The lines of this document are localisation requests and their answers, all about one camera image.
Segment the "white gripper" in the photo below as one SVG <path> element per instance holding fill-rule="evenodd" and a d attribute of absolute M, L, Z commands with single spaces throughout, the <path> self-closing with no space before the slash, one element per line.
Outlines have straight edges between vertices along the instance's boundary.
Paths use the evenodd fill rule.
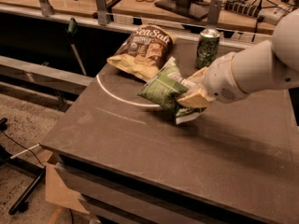
<path fill-rule="evenodd" d="M 246 99 L 249 95 L 239 88 L 233 75 L 234 56 L 235 52 L 229 52 L 188 77 L 186 86 L 191 89 L 180 95 L 177 102 L 184 107 L 201 108 L 216 99 L 225 104 Z"/>

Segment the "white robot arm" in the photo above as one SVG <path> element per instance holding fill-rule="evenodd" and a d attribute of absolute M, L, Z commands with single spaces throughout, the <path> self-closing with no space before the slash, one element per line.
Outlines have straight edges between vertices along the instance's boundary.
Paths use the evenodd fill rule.
<path fill-rule="evenodd" d="M 195 83 L 177 101 L 184 107 L 207 107 L 217 100 L 233 103 L 264 90 L 299 87 L 299 10 L 280 20 L 272 39 L 216 59 L 190 77 Z"/>

